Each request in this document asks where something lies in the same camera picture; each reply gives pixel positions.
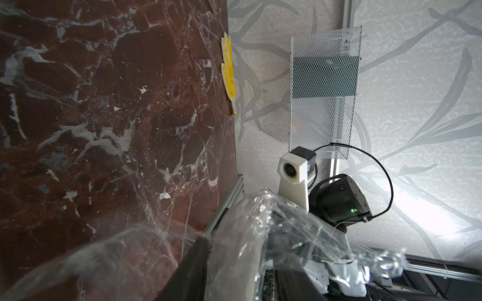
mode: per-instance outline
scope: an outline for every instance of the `plastic sheet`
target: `plastic sheet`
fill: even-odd
[[[401,253],[349,244],[340,231],[265,191],[232,207],[213,235],[163,219],[137,224],[40,266],[1,299],[22,300],[74,280],[78,300],[154,300],[199,237],[211,244],[210,301],[258,299],[268,262],[279,271],[321,263],[330,279],[346,287],[368,282],[369,272],[399,276],[405,263]]]
[[[41,265],[0,300],[154,300],[200,236],[206,235],[175,221],[138,223]]]
[[[299,271],[309,260],[322,262],[329,278],[346,287],[369,282],[370,273],[400,276],[405,265],[402,253],[349,244],[329,224],[264,191],[237,203],[220,223],[208,259],[208,300],[260,298],[259,282],[270,260],[286,271]]]

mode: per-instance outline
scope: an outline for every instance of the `metal mesh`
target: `metal mesh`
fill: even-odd
[[[360,61],[361,27],[291,38],[289,149],[349,144]],[[347,159],[329,146],[318,157]]]

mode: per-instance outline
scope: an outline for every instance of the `patterned wallpaper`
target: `patterned wallpaper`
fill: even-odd
[[[482,0],[357,0],[363,26],[351,144],[395,186],[392,210],[352,225],[372,247],[482,268]],[[238,171],[246,191],[277,191],[287,152],[290,37],[340,27],[341,1],[234,0],[229,30],[238,80]],[[326,162],[320,162],[327,173]],[[388,182],[363,154],[352,175],[374,213]]]
[[[382,159],[395,198],[348,237],[482,267],[482,1],[357,1],[354,25],[363,38],[351,142]],[[388,183],[365,156],[352,152],[340,170],[374,212],[387,205]]]

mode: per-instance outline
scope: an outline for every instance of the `yellow glove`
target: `yellow glove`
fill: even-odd
[[[221,48],[223,50],[224,61],[224,63],[221,63],[224,87],[226,88],[226,93],[231,101],[233,115],[236,116],[238,112],[234,103],[234,98],[236,96],[236,84],[234,83],[233,52],[231,49],[231,38],[226,33],[224,33],[224,37],[221,38]]]

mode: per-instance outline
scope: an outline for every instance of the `camera lens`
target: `camera lens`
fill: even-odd
[[[284,165],[284,172],[286,172],[286,174],[290,177],[296,176],[296,169],[290,163],[286,163]]]

